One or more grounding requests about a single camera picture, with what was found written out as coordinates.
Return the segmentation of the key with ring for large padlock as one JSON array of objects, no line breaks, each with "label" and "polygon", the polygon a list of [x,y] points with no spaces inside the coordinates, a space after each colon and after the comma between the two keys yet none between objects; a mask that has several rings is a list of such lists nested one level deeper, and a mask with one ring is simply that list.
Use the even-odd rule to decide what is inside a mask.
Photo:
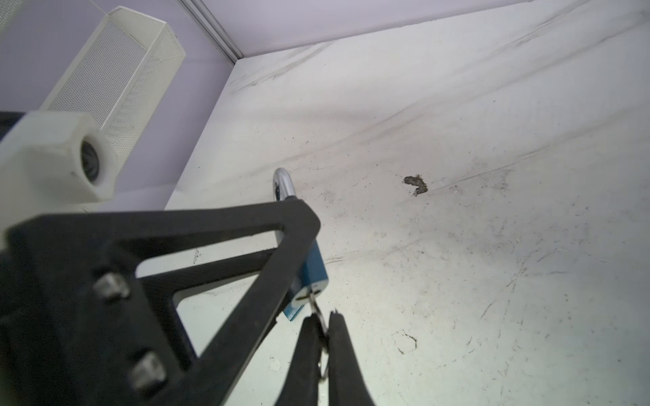
[{"label": "key with ring for large padlock", "polygon": [[[311,306],[311,312],[313,315],[316,316],[317,320],[317,325],[318,325],[318,331],[319,331],[319,338],[321,342],[321,348],[322,348],[322,354],[323,355],[328,355],[329,354],[329,335],[328,335],[328,326],[325,320],[325,317],[320,310],[318,303],[317,303],[317,298],[316,294],[314,292],[310,292],[308,295],[309,299],[309,304]],[[325,366],[323,366],[323,362],[318,362],[318,367],[320,371],[320,382],[325,382],[328,379],[328,370],[329,370],[329,360],[327,360],[327,363]]]}]

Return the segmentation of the large blue padlock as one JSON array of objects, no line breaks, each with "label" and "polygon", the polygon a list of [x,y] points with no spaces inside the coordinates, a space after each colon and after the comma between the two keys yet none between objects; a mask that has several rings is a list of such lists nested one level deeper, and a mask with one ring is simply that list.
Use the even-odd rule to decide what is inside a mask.
[{"label": "large blue padlock", "polygon": [[[274,172],[273,191],[275,201],[296,200],[297,194],[289,172],[278,168]],[[310,304],[311,296],[318,297],[328,287],[328,274],[318,242],[314,241],[291,284],[283,313],[289,321],[294,321],[305,305]]]}]

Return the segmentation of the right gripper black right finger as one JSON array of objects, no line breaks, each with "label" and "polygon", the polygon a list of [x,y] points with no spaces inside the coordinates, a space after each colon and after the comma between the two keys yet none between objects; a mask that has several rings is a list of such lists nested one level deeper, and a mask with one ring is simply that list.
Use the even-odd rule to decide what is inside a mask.
[{"label": "right gripper black right finger", "polygon": [[328,402],[333,406],[374,405],[342,314],[332,312],[328,330]]}]

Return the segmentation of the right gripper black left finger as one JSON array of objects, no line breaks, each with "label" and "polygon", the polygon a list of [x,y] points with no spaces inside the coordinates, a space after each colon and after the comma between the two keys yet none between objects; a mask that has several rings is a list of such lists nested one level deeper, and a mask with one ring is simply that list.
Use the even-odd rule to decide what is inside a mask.
[{"label": "right gripper black left finger", "polygon": [[303,320],[277,406],[317,405],[323,353],[321,322],[315,315]]}]

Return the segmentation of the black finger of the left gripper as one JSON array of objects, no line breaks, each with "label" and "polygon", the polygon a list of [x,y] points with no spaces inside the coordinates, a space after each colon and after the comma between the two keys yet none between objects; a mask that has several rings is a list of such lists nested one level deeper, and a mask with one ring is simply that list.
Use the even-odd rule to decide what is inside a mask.
[{"label": "black finger of the left gripper", "polygon": [[[2,404],[223,404],[320,227],[295,198],[16,224],[1,252]],[[254,284],[197,353],[177,304],[243,277]]]}]

